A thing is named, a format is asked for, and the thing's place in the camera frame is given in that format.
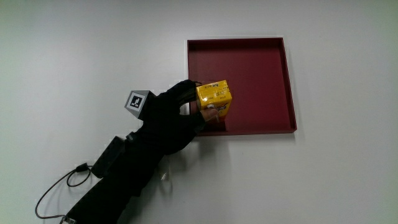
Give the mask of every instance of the black connector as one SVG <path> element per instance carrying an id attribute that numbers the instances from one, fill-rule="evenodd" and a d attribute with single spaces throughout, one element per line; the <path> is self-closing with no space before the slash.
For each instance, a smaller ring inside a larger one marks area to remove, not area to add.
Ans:
<path id="1" fill-rule="evenodd" d="M 87 162 L 82 164 L 82 165 L 80 165 L 80 166 L 78 166 L 78 167 L 76 167 L 76 172 L 83 172 L 83 171 L 86 171 L 86 170 L 88 170 Z"/>

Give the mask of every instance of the finger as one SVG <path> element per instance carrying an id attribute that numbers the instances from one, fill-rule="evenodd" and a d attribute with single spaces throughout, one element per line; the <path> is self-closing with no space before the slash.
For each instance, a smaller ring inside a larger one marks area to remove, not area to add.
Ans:
<path id="1" fill-rule="evenodd" d="M 218 110 L 216 110 L 216 109 L 205 109 L 205 110 L 201 110 L 200 113 L 203 116 L 203 119 L 205 121 L 209 121 L 209 120 L 215 118 L 218 115 Z"/>

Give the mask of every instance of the red tray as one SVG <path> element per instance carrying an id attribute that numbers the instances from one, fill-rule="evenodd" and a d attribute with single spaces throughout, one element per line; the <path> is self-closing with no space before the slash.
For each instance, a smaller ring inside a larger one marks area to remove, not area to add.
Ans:
<path id="1" fill-rule="evenodd" d="M 188 77 L 227 80 L 233 98 L 225 122 L 206 125 L 199 136 L 297 130 L 283 38 L 188 40 Z"/>

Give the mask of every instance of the white surface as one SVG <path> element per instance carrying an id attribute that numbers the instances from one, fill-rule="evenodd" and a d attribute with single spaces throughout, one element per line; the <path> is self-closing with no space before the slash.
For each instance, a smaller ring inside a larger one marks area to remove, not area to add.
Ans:
<path id="1" fill-rule="evenodd" d="M 398 223 L 397 1 L 1 1 L 0 223 L 140 122 L 131 90 L 185 74 L 185 40 L 283 34 L 298 130 L 198 138 L 120 223 Z M 62 185 L 65 213 L 96 182 Z"/>

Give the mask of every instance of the black cable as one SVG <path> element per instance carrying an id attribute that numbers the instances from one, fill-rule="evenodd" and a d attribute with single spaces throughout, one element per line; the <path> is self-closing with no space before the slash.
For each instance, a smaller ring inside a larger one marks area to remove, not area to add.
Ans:
<path id="1" fill-rule="evenodd" d="M 77 186 L 81 185 L 82 183 L 84 183 L 84 182 L 88 179 L 88 177 L 90 176 L 90 174 L 91 174 L 91 169 L 90 169 L 90 167 L 92 167 L 92 166 L 88 166 L 87 163 L 84 163 L 84 164 L 82 164 L 82 165 L 76 167 L 76 169 L 74 169 L 74 170 L 70 171 L 69 173 L 65 174 L 61 179 L 59 179 L 55 184 L 53 184 L 53 185 L 43 194 L 43 196 L 40 198 L 40 200 L 37 202 L 36 208 L 35 208 L 36 216 L 37 216 L 38 218 L 41 218 L 41 219 L 66 217 L 66 215 L 52 215 L 52 216 L 49 216 L 49 217 L 42 217 L 42 216 L 40 216 L 39 213 L 37 212 L 37 208 L 39 207 L 39 204 L 40 204 L 40 202 L 43 200 L 44 196 L 47 195 L 47 193 L 48 193 L 53 187 L 55 187 L 61 180 L 63 180 L 66 176 L 69 175 L 69 176 L 68 176 L 68 179 L 67 179 L 67 185 L 68 185 L 69 187 L 77 187 Z M 74 173 L 76 173 L 76 172 L 83 172 L 83 171 L 86 171 L 86 170 L 88 170 L 88 175 L 87 175 L 87 177 L 86 177 L 82 182 L 80 182 L 79 184 L 76 184 L 76 185 L 70 185 L 70 184 L 69 184 L 69 179 L 70 179 L 70 177 L 71 177 Z"/>

